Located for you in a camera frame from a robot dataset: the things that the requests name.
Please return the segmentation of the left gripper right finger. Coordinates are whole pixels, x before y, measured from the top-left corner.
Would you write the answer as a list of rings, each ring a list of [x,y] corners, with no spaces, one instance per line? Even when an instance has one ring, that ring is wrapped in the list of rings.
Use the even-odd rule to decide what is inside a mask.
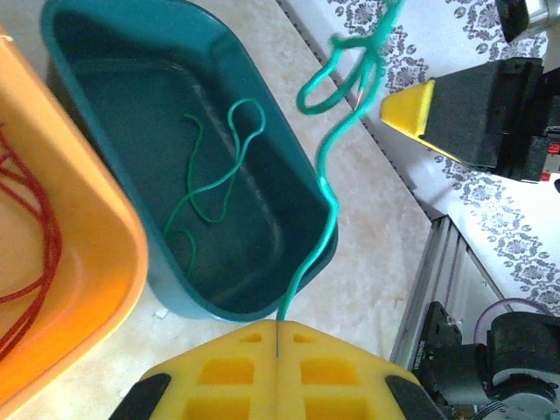
[[[413,374],[326,333],[277,323],[279,419],[443,419]]]

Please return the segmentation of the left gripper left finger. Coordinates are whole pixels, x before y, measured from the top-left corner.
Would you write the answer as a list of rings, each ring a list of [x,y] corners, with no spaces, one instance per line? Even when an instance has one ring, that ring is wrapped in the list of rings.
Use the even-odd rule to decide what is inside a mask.
[[[146,371],[112,419],[274,419],[277,323],[264,320]]]

